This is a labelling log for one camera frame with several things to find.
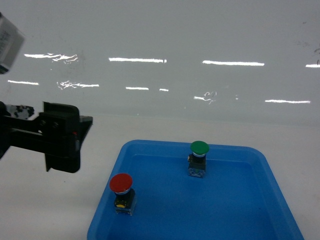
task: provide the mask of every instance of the plastic tray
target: plastic tray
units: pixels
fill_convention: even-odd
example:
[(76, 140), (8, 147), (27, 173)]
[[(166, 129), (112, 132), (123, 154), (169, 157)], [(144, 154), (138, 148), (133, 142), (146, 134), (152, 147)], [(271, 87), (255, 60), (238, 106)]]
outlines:
[(303, 240), (266, 158), (250, 147), (209, 145), (204, 178), (188, 175), (190, 143), (126, 143), (111, 177), (133, 178), (132, 216), (105, 187), (88, 240)]

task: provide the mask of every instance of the robotic arm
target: robotic arm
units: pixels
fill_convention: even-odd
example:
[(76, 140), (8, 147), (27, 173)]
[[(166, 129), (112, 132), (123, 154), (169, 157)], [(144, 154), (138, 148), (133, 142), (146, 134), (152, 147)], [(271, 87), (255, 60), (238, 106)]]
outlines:
[[(10, 70), (23, 41), (22, 33), (0, 13), (0, 74)], [(72, 105), (44, 102), (36, 119), (16, 117), (0, 101), (0, 158), (15, 146), (44, 153), (47, 171), (79, 170), (80, 149), (93, 123), (91, 116), (80, 116)]]

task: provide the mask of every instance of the red button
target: red button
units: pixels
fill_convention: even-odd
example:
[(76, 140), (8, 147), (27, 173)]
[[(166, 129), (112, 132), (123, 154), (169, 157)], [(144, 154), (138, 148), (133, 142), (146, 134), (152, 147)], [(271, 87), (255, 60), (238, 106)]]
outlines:
[(119, 173), (111, 178), (109, 186), (115, 193), (123, 193), (131, 188), (132, 177), (127, 173)]

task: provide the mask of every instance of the green button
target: green button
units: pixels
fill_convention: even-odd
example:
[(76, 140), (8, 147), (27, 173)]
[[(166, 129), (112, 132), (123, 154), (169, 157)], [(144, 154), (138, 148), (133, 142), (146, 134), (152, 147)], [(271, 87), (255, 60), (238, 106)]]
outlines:
[(194, 141), (191, 143), (191, 151), (197, 155), (204, 155), (209, 152), (209, 145), (204, 141)]

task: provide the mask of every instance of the table surface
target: table surface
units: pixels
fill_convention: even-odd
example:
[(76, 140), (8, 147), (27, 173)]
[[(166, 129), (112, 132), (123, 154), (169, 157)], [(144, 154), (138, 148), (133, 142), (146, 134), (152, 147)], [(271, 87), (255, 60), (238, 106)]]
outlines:
[(320, 238), (320, 129), (93, 116), (81, 168), (46, 172), (44, 155), (11, 147), (0, 161), (1, 239), (82, 239), (121, 147), (134, 139), (248, 146), (266, 157), (306, 240)]

